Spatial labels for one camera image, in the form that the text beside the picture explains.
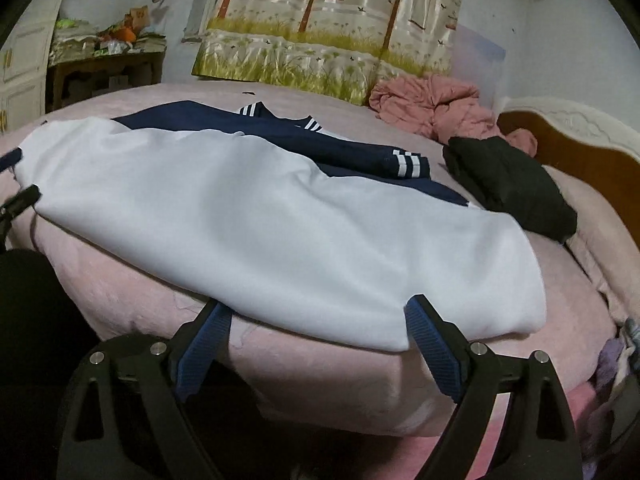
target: black folded garment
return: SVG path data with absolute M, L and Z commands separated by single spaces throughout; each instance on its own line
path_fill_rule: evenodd
M 452 137 L 442 154 L 449 173 L 485 208 L 561 244 L 575 233 L 577 214 L 545 168 L 504 139 Z

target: white carved headboard trim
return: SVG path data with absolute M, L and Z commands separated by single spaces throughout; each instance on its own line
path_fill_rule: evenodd
M 502 111 L 537 113 L 567 137 L 591 146 L 621 150 L 640 164 L 640 134 L 596 108 L 555 97 L 521 97 L 509 99 Z

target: bed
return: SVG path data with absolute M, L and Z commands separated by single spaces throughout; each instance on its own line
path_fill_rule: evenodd
M 17 146 L 44 121 L 113 118 L 176 100 L 226 110 L 262 101 L 281 117 L 310 114 L 326 129 L 350 139 L 401 146 L 427 156 L 433 180 L 474 202 L 447 173 L 442 147 L 436 142 L 388 126 L 366 108 L 252 83 L 161 84 L 107 94 L 48 114 L 1 137 L 0 153 Z M 634 198 L 640 166 L 638 156 L 632 155 L 640 153 L 640 146 L 626 126 L 590 108 L 558 100 L 512 102 L 498 125 L 505 134 L 516 128 L 531 130 L 538 140 L 538 160 L 599 190 L 636 243 L 640 240 L 639 202 Z M 623 139 L 623 145 L 616 145 L 613 138 Z M 5 200 L 16 191 L 17 183 L 3 174 L 0 198 Z M 600 349 L 614 335 L 615 323 L 602 291 L 565 248 L 540 235 L 528 233 L 527 237 L 545 282 L 546 325 L 532 335 L 505 335 L 487 342 L 501 354 L 528 356 L 535 349 L 548 352 L 578 417 L 593 399 L 586 381 L 595 370 Z M 620 237 L 626 240 L 625 234 Z M 47 255 L 65 290 L 103 339 L 132 330 L 172 336 L 182 323 L 194 319 L 206 300 L 139 272 L 33 213 L 14 222 L 9 240 L 13 246 L 35 248 Z M 626 250 L 632 257 L 638 252 L 635 246 Z M 218 360 L 252 387 L 267 418 L 405 437 L 403 446 L 417 446 L 417 469 L 435 439 L 414 437 L 439 435 L 454 407 L 449 397 L 439 392 L 414 348 L 401 353 L 366 351 L 234 316 L 228 350 Z M 505 408 L 506 399 L 500 398 L 494 409 L 496 422 Z M 403 460 L 407 456 L 412 456 L 411 450 L 404 453 Z M 483 466 L 478 463 L 477 467 L 481 470 Z M 385 465 L 363 478 L 391 478 L 393 469 Z M 408 465 L 407 478 L 412 478 L 411 469 Z

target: white cabinet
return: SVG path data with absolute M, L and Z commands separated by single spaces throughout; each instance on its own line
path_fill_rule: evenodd
M 0 133 L 44 115 L 53 29 L 62 0 L 32 0 L 0 51 Z

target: pillow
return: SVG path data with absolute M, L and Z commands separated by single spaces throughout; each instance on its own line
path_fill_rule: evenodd
M 611 204 L 589 184 L 545 166 L 564 199 L 578 213 L 567 248 L 609 303 L 618 324 L 640 320 L 640 251 Z

